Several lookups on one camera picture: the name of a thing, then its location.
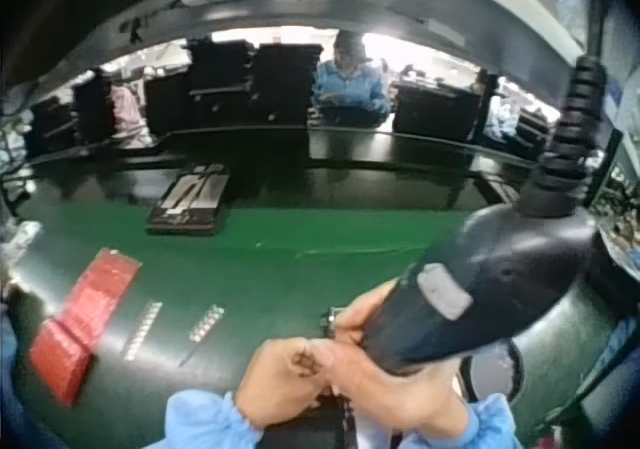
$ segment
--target metal part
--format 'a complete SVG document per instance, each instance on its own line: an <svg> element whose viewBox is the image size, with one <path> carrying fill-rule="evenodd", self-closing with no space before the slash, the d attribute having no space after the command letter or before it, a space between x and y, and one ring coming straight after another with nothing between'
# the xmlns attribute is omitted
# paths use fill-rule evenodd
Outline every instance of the metal part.
<svg viewBox="0 0 640 449"><path fill-rule="evenodd" d="M138 354L142 343L151 330L151 326L158 317L160 309L162 309L161 302L150 301L147 303L144 310L142 311L140 318L138 319L136 329L129 336L124 344L124 347L122 348L122 357L125 361L130 362L136 358L136 355Z"/></svg>
<svg viewBox="0 0 640 449"><path fill-rule="evenodd" d="M224 309L213 305L209 308L209 310L205 313L204 317L198 321L198 323L191 329L189 332L189 340L194 342L195 344L186 354L186 356L180 361L178 367L184 366L191 357L195 354L198 348L201 346L202 342L206 339L206 337L211 332L213 326L217 324L217 322L222 319L224 315Z"/></svg>
<svg viewBox="0 0 640 449"><path fill-rule="evenodd" d="M329 339L333 339L336 335L335 321L336 318L342 313L346 307L332 306L325 313L321 319L321 327L324 332L324 336ZM340 420L342 425L342 434L345 449L358 449L358 440L356 437L356 422L353 414L353 408L349 402L349 399L339 395L336 396L338 407L340 408Z"/></svg>
<svg viewBox="0 0 640 449"><path fill-rule="evenodd" d="M336 337L334 323L336 321L336 317L338 317L345 309L345 307L331 306L325 313L320 323L322 326L322 332L324 332L324 337L328 339Z"/></svg>

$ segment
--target black device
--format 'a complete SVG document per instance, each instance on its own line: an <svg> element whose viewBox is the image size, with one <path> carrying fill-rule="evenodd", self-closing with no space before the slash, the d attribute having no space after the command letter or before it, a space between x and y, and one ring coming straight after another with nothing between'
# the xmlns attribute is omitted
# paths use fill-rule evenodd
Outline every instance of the black device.
<svg viewBox="0 0 640 449"><path fill-rule="evenodd" d="M585 267L596 224L581 204L606 87L599 61L607 4L590 1L587 54L517 203L472 214L429 248L366 325L363 347L381 368L403 374L512 337L558 302Z"/></svg>
<svg viewBox="0 0 640 449"><path fill-rule="evenodd" d="M229 172L221 164L196 165L183 171L147 219L147 232L166 235L213 235L221 225L221 208Z"/></svg>
<svg viewBox="0 0 640 449"><path fill-rule="evenodd" d="M111 81L101 69L94 69L93 73L94 77L73 88L78 133L86 144L103 143L116 133Z"/></svg>

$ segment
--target white label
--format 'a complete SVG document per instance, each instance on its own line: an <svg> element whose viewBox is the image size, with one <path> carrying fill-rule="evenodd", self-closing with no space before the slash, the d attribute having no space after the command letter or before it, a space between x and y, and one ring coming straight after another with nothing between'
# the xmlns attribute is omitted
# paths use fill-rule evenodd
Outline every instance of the white label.
<svg viewBox="0 0 640 449"><path fill-rule="evenodd" d="M425 299L450 321L459 319L473 302L443 264L426 264L418 274L418 286Z"/></svg>

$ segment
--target factory workstation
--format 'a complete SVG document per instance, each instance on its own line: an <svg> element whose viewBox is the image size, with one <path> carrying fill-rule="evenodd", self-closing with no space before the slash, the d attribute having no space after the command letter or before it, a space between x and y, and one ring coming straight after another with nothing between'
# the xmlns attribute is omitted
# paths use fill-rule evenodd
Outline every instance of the factory workstation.
<svg viewBox="0 0 640 449"><path fill-rule="evenodd" d="M3 448L627 447L633 4L100 1L6 26Z"/></svg>

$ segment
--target ceiling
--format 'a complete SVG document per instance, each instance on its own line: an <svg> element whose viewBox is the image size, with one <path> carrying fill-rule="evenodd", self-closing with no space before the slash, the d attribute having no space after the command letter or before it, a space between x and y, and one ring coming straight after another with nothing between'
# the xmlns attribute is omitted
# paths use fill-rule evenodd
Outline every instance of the ceiling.
<svg viewBox="0 0 640 449"><path fill-rule="evenodd" d="M551 104L578 46L537 0L42 0L11 26L3 80L42 78L42 96L83 70L177 37L293 24L380 32L499 70ZM131 44L133 21L141 41Z"/></svg>

